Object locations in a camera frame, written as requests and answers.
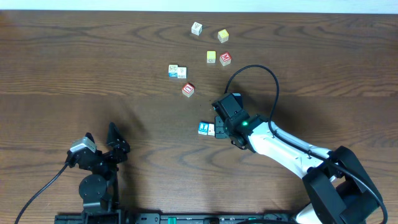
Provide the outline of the blue J block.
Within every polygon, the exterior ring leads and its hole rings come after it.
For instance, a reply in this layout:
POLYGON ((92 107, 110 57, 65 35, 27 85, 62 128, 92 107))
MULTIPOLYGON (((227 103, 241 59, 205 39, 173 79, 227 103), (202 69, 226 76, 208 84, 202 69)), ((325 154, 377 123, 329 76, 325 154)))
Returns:
POLYGON ((202 135, 207 135, 208 134, 208 129, 209 129, 209 124, 200 122, 198 125, 198 133, 202 135))

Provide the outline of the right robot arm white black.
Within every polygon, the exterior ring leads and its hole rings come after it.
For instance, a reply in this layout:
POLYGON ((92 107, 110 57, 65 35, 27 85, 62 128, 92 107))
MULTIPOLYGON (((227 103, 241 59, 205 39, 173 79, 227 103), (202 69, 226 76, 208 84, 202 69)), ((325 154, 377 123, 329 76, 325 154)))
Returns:
POLYGON ((294 216, 297 223, 365 223, 376 209, 386 211, 382 197, 353 151, 311 145, 279 129, 259 114, 249 116, 239 94, 213 102, 215 136, 269 157, 303 181, 310 203, 294 216))

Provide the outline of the white block red dots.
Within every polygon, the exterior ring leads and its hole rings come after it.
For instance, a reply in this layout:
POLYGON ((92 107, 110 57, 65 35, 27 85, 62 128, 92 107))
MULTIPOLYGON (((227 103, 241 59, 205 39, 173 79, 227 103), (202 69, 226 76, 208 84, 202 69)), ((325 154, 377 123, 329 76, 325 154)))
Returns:
POLYGON ((215 135, 215 125, 214 124, 211 124, 211 123, 208 124, 208 133, 207 133, 207 135, 209 135, 209 136, 214 136, 215 135))

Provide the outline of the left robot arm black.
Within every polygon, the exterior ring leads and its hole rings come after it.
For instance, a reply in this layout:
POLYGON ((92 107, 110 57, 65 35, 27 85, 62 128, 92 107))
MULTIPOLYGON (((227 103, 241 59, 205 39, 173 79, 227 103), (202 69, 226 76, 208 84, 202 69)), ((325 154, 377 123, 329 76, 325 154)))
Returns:
POLYGON ((112 213, 119 207, 118 164, 127 160, 131 148, 119 129, 109 124, 106 145, 111 149, 103 153, 91 133, 76 140, 67 152, 66 165, 88 170, 90 175, 79 185, 83 211, 89 215, 112 213))

